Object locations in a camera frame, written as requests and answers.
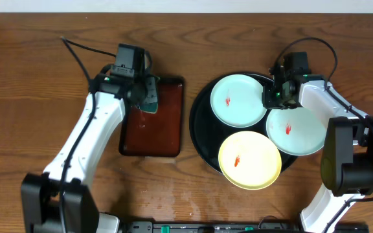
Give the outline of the green yellow sponge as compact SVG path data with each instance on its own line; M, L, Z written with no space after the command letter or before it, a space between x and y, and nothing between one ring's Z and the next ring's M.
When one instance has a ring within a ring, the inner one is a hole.
M146 78L146 98L140 105L140 110L145 113L155 114L158 110L159 95L158 95L158 86L157 83L159 77L154 75L149 75Z

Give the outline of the pale green plate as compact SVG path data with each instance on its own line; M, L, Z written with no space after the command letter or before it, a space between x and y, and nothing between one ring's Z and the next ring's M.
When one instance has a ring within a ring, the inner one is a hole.
M253 126L267 112L262 103L262 91L262 84L248 75L228 75L212 88L210 106L216 117L228 126Z
M319 151L326 136L322 122L303 107L272 109L267 116L266 132L280 151L294 156L311 155Z

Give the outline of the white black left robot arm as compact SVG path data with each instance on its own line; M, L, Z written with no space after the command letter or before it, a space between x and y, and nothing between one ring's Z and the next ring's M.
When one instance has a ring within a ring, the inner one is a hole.
M149 72L114 75L111 67L88 81L84 110L43 173L26 174L21 203L26 232L118 232L120 220L100 212L91 195L98 162L131 104L157 112L160 78Z

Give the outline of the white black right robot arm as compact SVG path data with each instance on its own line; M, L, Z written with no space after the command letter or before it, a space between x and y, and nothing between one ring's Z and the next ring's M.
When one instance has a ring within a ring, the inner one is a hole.
M322 185L299 219L305 232L333 232L352 205L373 202L373 116L345 100L321 74L271 75L273 84L262 93L264 107L303 107L326 128Z

